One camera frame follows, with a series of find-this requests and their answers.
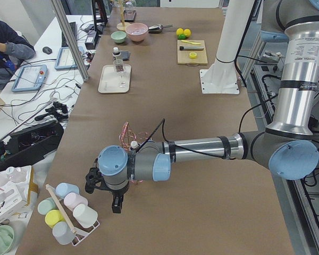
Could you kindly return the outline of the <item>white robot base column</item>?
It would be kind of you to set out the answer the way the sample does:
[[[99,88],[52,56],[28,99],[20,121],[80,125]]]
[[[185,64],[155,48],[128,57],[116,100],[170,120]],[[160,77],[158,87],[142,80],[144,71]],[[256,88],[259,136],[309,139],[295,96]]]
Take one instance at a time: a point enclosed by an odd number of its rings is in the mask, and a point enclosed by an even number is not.
[[[200,70],[203,94],[239,93],[236,55],[254,6],[254,0],[229,1],[215,61],[209,69]]]

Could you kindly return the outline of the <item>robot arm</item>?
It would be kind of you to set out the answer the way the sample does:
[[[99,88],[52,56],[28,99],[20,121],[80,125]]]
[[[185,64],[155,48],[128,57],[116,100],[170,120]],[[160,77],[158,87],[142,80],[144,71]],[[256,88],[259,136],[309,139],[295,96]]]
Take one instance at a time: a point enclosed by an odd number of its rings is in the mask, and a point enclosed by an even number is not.
[[[273,121],[263,132],[105,147],[86,175],[85,190],[108,191],[120,213],[131,181],[166,181],[175,162],[220,158],[258,163],[286,180],[310,174],[319,161],[308,122],[319,76],[319,1],[265,1],[262,39],[288,43]]]

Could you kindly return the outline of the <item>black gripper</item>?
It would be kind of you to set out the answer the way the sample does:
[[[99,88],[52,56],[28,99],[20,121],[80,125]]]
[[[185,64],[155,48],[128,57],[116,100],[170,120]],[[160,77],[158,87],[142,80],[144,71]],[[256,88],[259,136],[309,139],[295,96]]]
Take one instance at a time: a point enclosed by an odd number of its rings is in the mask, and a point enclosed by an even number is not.
[[[93,166],[90,168],[88,174],[86,175],[86,184],[85,191],[89,194],[92,194],[95,189],[109,191],[113,195],[112,201],[112,212],[115,214],[120,214],[122,211],[122,204],[124,199],[124,194],[129,189],[129,181],[126,181],[126,184],[122,184],[122,188],[113,190],[107,186],[102,173],[98,168],[98,159],[96,158]]]

